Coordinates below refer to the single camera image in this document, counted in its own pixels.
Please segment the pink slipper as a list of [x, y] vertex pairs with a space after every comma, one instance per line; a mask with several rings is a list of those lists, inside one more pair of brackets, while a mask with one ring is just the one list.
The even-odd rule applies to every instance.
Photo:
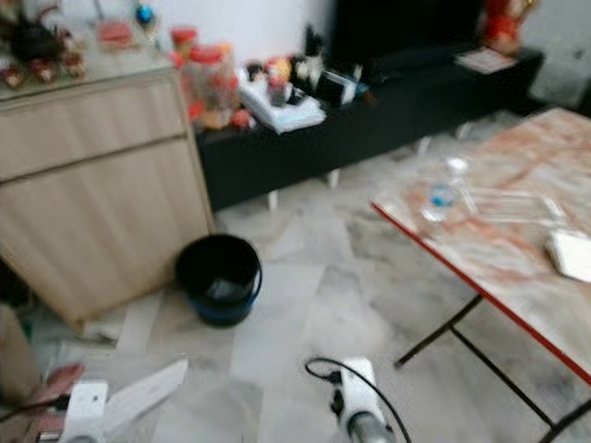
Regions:
[[[42, 385], [42, 391], [35, 397], [37, 402], [56, 400], [63, 395], [70, 395], [72, 389], [86, 372], [83, 363], [63, 365], [52, 371]], [[24, 435], [25, 443], [35, 443], [42, 432], [59, 432], [63, 430], [65, 413], [52, 408], [41, 409], [27, 414], [30, 425]]]

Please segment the clear water bottle blue label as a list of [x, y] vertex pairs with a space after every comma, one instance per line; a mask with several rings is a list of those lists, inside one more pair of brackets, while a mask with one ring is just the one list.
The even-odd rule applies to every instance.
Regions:
[[451, 157], [428, 176], [425, 203], [419, 215], [427, 223], [443, 223], [467, 203], [468, 161]]

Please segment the dark ornament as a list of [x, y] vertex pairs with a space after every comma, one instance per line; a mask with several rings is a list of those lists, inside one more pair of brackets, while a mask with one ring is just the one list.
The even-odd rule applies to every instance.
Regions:
[[6, 60], [0, 79], [13, 91], [30, 81], [48, 85], [62, 76], [86, 76], [83, 42], [65, 24], [59, 3], [43, 5], [33, 13], [21, 1], [4, 4], [0, 37]]

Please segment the white box stack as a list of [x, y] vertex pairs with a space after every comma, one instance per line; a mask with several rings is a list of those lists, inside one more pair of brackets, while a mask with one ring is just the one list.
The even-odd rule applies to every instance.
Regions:
[[237, 92], [246, 110], [277, 134], [316, 126], [328, 118], [320, 102], [314, 98], [304, 98], [298, 104], [287, 104], [287, 98], [283, 98], [279, 104], [274, 104], [271, 101], [270, 85], [240, 83], [237, 85]]

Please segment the clear plastic box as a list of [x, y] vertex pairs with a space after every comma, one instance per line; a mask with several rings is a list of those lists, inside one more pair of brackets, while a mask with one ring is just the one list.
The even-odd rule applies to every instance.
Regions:
[[462, 198], [470, 214], [486, 222], [527, 223], [561, 227], [565, 211], [552, 198], [521, 190], [467, 188]]

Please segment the grey paper packet with label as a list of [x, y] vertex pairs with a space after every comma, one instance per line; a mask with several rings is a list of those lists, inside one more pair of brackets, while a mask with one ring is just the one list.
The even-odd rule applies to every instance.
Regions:
[[250, 293], [252, 293], [252, 288], [249, 284], [244, 286], [239, 282], [219, 277], [211, 280], [210, 286], [202, 293], [202, 298], [210, 303], [232, 305], [249, 298]]

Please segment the red marble pattern table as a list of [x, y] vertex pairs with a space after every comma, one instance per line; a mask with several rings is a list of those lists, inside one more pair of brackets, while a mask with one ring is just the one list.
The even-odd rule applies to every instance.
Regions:
[[549, 109], [462, 153], [468, 161], [469, 188], [521, 190], [552, 198], [565, 211], [561, 227], [489, 222], [470, 214], [464, 204], [443, 223], [419, 215], [428, 176], [380, 191], [371, 207], [393, 228], [425, 250], [472, 291], [472, 299], [393, 366], [401, 368], [443, 336], [463, 343], [494, 375], [514, 388], [514, 380], [486, 352], [460, 331], [474, 308], [488, 305], [522, 329], [588, 387], [588, 397], [562, 416], [539, 405], [545, 423], [539, 443], [591, 443], [591, 284], [566, 278], [549, 260], [545, 242], [552, 231], [591, 236], [591, 117]]

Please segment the black television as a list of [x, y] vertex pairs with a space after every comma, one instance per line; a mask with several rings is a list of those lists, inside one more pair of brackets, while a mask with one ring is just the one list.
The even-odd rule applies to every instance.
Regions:
[[328, 56], [365, 64], [470, 46], [484, 8], [485, 0], [336, 0]]

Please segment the person leg beige trousers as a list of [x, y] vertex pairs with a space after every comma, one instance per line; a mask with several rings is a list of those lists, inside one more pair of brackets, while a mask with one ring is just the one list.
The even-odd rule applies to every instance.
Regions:
[[4, 405], [24, 404], [37, 388], [38, 375], [30, 363], [29, 343], [16, 313], [1, 305], [0, 398]]

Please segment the small red lid jar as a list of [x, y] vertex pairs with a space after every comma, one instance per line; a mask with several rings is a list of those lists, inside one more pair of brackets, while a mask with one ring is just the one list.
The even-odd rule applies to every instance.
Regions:
[[181, 70], [190, 62], [191, 54], [198, 46], [199, 29], [191, 25], [176, 25], [169, 29], [169, 37], [173, 43], [173, 65], [177, 70]]

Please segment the red white magazine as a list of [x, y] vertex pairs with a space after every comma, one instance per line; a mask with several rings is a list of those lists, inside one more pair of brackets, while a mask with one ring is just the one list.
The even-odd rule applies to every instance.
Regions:
[[493, 75], [495, 72], [507, 70], [518, 64], [518, 59], [513, 56], [499, 54], [491, 48], [476, 48], [476, 50], [458, 54], [454, 62], [461, 67], [468, 68], [480, 75]]

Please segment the blue ball ornament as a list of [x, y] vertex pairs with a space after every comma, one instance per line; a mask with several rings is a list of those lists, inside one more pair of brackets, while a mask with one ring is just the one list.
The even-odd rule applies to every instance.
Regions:
[[155, 9], [147, 0], [137, 1], [134, 8], [134, 18], [136, 24], [143, 27], [143, 29], [152, 29], [159, 21]]

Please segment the red figurine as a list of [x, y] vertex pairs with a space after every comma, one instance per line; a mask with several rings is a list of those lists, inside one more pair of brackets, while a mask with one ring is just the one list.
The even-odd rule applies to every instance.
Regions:
[[518, 54], [520, 28], [539, 0], [484, 0], [485, 20], [480, 41], [503, 55]]

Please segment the red tray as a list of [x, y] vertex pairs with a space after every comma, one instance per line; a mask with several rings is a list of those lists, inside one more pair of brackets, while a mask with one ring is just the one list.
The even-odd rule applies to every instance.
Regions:
[[108, 18], [98, 21], [94, 26], [94, 33], [98, 46], [106, 52], [129, 50], [139, 46], [134, 27], [124, 20]]

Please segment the white square card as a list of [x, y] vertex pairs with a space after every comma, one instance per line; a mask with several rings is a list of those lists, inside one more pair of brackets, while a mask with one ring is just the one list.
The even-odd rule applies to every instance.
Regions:
[[545, 249], [559, 274], [591, 284], [591, 236], [552, 231], [546, 239]]

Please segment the light wooden cabinet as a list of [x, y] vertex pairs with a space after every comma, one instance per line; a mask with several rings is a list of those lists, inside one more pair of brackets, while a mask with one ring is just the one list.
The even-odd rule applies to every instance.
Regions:
[[214, 233], [174, 70], [0, 102], [1, 253], [72, 329], [172, 281]]

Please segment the large red lid jar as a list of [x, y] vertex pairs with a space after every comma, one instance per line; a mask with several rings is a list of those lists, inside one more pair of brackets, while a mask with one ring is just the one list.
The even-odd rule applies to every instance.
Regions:
[[199, 45], [190, 51], [189, 66], [195, 98], [201, 102], [199, 121], [209, 130], [230, 126], [240, 106], [232, 56], [224, 46]]

